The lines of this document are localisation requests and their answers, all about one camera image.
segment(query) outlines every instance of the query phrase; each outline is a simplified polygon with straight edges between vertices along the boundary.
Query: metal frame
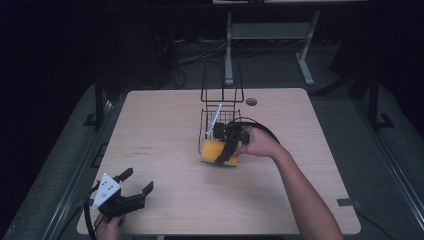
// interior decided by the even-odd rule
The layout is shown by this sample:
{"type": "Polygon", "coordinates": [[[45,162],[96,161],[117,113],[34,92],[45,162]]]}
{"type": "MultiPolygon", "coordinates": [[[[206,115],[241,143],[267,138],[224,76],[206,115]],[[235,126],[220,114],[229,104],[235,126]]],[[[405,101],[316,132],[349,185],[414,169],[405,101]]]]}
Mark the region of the metal frame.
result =
{"type": "Polygon", "coordinates": [[[392,174],[394,181],[396,182],[399,190],[401,191],[405,201],[407,202],[409,208],[411,209],[412,214],[420,225],[421,229],[424,230],[424,203],[415,192],[414,187],[408,180],[408,177],[403,172],[402,168],[399,165],[399,160],[394,156],[394,154],[389,149],[387,143],[382,137],[381,133],[376,130],[373,123],[369,121],[369,112],[363,104],[358,101],[354,101],[354,106],[359,113],[359,116],[362,118],[362,121],[367,127],[368,132],[376,142],[381,153],[384,155],[387,166],[392,174]]]}
{"type": "Polygon", "coordinates": [[[102,121],[104,124],[100,124],[98,129],[95,129],[93,131],[93,135],[90,138],[90,142],[87,145],[87,148],[85,149],[84,155],[81,157],[81,160],[78,163],[78,166],[75,169],[75,172],[72,176],[72,178],[69,181],[69,184],[59,201],[58,205],[55,208],[55,213],[49,223],[49,226],[47,227],[46,231],[44,232],[43,238],[44,240],[52,240],[56,239],[60,232],[62,231],[62,228],[65,225],[66,217],[72,207],[72,202],[76,202],[77,199],[75,199],[76,193],[78,191],[78,185],[83,177],[84,169],[87,169],[90,164],[91,160],[96,155],[97,149],[95,146],[101,144],[100,142],[100,136],[102,134],[103,129],[106,127],[109,116],[112,113],[114,107],[112,106],[112,103],[107,101],[105,106],[102,106],[102,112],[104,113],[104,121],[102,121]]]}
{"type": "Polygon", "coordinates": [[[89,114],[85,119],[84,126],[94,126],[94,130],[98,130],[104,119],[103,89],[100,77],[97,77],[96,81],[94,82],[94,91],[96,97],[96,114],[89,114]]]}
{"type": "Polygon", "coordinates": [[[378,90],[379,90],[379,76],[378,73],[373,72],[370,79],[370,93],[368,100],[368,121],[371,126],[379,131],[380,128],[393,128],[394,124],[390,120],[389,116],[385,113],[380,113],[383,122],[378,122],[378,90]]]}
{"type": "Polygon", "coordinates": [[[232,23],[231,12],[227,19],[227,51],[225,55],[225,83],[234,83],[231,60],[233,39],[304,39],[302,50],[296,53],[296,60],[307,85],[314,85],[314,80],[306,64],[306,55],[311,45],[320,11],[315,11],[310,22],[300,23],[232,23]]]}

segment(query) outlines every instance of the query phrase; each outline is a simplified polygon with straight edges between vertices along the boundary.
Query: table surface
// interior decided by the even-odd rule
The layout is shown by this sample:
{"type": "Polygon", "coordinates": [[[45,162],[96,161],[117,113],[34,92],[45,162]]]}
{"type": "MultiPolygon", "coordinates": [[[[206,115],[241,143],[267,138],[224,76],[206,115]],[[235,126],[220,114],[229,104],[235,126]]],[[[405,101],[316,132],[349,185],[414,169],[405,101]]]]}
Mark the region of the table surface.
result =
{"type": "MultiPolygon", "coordinates": [[[[220,90],[209,90],[209,96],[220,90]]],[[[293,155],[335,215],[344,234],[361,229],[307,93],[303,89],[245,89],[256,106],[238,103],[241,116],[267,126],[293,155]]],[[[198,152],[200,90],[128,94],[96,179],[129,167],[122,195],[154,190],[144,209],[127,215],[126,234],[298,234],[284,186],[272,160],[241,155],[237,167],[202,163],[198,152]]],[[[97,216],[91,211],[92,218],[97,216]]],[[[78,231],[87,234],[82,217],[78,231]]]]}

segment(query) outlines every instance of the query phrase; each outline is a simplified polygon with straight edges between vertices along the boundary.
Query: small hole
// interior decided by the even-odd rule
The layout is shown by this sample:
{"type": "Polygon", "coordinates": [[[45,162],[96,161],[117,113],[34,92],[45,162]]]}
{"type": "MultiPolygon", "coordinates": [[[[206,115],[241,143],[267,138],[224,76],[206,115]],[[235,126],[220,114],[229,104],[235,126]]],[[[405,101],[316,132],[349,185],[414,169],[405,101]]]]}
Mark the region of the small hole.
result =
{"type": "Polygon", "coordinates": [[[249,106],[255,106],[256,104],[258,104],[258,101],[256,101],[256,99],[254,98],[248,98],[246,99],[246,104],[249,106]]]}

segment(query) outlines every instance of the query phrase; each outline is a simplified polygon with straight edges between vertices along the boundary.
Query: forearm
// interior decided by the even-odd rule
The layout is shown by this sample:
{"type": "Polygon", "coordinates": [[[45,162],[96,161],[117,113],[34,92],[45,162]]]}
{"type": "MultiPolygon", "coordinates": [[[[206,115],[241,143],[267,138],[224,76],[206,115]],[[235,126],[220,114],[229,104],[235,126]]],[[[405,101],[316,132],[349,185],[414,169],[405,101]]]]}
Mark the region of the forearm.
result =
{"type": "Polygon", "coordinates": [[[284,148],[273,160],[280,172],[299,230],[305,239],[343,239],[325,202],[284,148]]]}

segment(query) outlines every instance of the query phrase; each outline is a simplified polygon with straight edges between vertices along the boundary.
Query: human arm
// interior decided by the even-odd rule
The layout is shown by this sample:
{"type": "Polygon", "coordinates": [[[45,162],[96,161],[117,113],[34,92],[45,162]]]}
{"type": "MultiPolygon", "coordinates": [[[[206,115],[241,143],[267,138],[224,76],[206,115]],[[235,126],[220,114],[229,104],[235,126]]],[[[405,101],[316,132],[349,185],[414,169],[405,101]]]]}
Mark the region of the human arm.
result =
{"type": "Polygon", "coordinates": [[[291,154],[264,131],[247,127],[249,144],[234,155],[270,157],[280,172],[297,226],[305,239],[343,239],[340,228],[321,196],[297,166],[291,154]]]}
{"type": "Polygon", "coordinates": [[[96,221],[94,221],[97,240],[118,240],[121,233],[119,226],[124,222],[125,215],[110,219],[102,213],[99,213],[96,221]]]}

